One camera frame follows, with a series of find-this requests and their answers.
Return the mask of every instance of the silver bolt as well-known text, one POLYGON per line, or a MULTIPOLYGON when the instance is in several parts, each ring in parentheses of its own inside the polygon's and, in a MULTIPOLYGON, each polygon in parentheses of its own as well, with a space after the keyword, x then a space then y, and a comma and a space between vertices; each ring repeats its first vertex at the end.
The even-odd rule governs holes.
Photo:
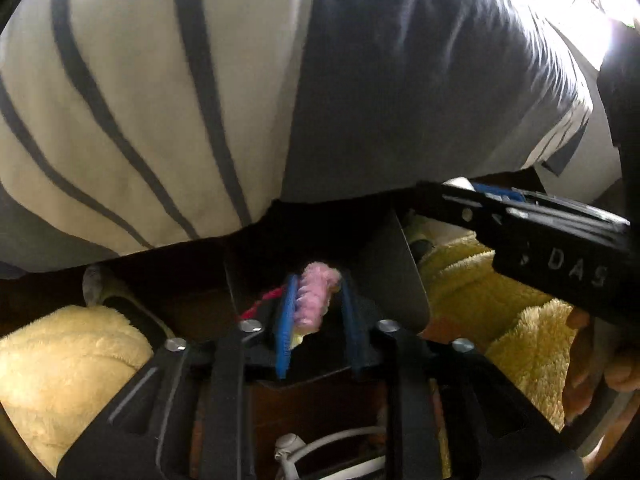
POLYGON ((187 342, 181 337, 174 337, 171 339, 167 339, 164 342, 164 347, 169 352, 182 352, 187 349, 187 342))
POLYGON ((451 346, 456 352, 460 352, 461 354, 471 352, 476 347, 469 339, 464 338, 456 339, 451 343, 451 346))
POLYGON ((257 319, 243 319, 240 322, 240 330, 247 334, 260 332, 260 330, 262 330, 262 323, 257 319))
POLYGON ((471 209, 469 209, 468 207, 465 207, 462 210, 462 219, 465 222, 471 222, 474 219, 474 212, 471 211, 471 209))
POLYGON ((380 332, 391 334, 400 330, 400 325, 393 319, 381 319, 378 322, 378 330, 380 330, 380 332))
POLYGON ((514 207, 508 207, 507 213, 510 214, 511 216, 515 216, 516 218, 522 218, 523 220, 526 220, 527 218, 529 218, 529 213, 525 211, 520 211, 519 209, 516 209, 514 207))

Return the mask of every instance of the pink fuzzy object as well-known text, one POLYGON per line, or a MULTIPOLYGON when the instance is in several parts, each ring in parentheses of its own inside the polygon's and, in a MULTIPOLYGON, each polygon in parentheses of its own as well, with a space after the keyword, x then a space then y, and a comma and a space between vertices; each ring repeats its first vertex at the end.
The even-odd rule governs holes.
POLYGON ((293 315, 298 332, 317 332, 331 300, 331 293, 340 282, 341 275, 326 264, 314 262, 306 266, 300 279, 293 315))

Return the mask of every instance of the bright light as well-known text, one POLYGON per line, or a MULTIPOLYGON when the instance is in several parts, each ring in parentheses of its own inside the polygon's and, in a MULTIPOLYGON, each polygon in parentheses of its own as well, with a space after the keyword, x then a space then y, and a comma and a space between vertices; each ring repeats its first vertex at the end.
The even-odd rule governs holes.
POLYGON ((589 0, 529 0, 529 3, 555 25, 586 57, 600 68, 610 42, 609 19, 632 25, 640 17, 636 0, 601 0, 605 13, 589 0))

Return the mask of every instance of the yellow fuzzy blanket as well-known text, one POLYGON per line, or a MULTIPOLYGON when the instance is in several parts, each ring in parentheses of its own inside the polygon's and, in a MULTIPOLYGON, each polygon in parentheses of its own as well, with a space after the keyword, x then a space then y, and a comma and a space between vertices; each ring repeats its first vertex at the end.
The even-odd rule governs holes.
POLYGON ((473 234, 426 255, 420 273, 432 321, 423 335, 471 339, 560 430, 571 306, 497 274, 493 257, 473 234))
POLYGON ((0 402, 54 476, 89 423, 152 355, 104 306, 66 306, 0 340, 0 402))

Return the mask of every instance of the hand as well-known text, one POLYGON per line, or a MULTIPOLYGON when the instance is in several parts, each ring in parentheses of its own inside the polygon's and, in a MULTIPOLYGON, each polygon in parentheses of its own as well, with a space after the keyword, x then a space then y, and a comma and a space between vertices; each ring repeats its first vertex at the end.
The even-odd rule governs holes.
MULTIPOLYGON (((570 424, 589 407, 597 384, 589 378, 593 355, 593 325, 587 312, 574 308, 566 324, 578 330, 570 351, 569 369, 566 375, 562 405, 564 418, 570 424)), ((610 388, 619 392, 640 390, 640 348, 626 348, 617 352, 604 371, 610 388)), ((588 457, 587 467, 593 470, 607 457, 625 432, 640 406, 640 395, 636 394, 620 418, 609 428, 599 449, 588 457)))

